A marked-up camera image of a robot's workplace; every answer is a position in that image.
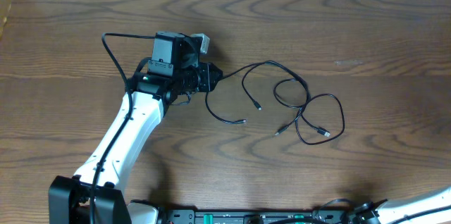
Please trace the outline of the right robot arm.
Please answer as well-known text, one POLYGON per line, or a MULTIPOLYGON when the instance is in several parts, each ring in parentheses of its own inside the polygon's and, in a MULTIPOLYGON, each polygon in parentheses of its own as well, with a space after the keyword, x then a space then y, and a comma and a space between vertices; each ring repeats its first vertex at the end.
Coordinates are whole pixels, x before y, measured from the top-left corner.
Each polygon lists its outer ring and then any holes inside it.
POLYGON ((450 222, 450 187, 409 199, 384 199, 349 214, 348 223, 436 224, 450 222))

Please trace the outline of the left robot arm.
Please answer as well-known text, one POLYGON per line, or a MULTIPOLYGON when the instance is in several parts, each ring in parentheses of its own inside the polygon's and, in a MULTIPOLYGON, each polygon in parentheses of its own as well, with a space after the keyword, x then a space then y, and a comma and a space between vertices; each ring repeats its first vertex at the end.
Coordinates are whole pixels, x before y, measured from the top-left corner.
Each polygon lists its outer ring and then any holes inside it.
POLYGON ((49 188, 50 223, 158 223, 157 207, 126 203, 125 188, 144 143, 180 96, 212 91, 223 73, 202 63, 210 39, 203 33, 160 31, 150 38, 152 55, 131 77, 111 127, 95 151, 70 178, 58 176, 49 188))

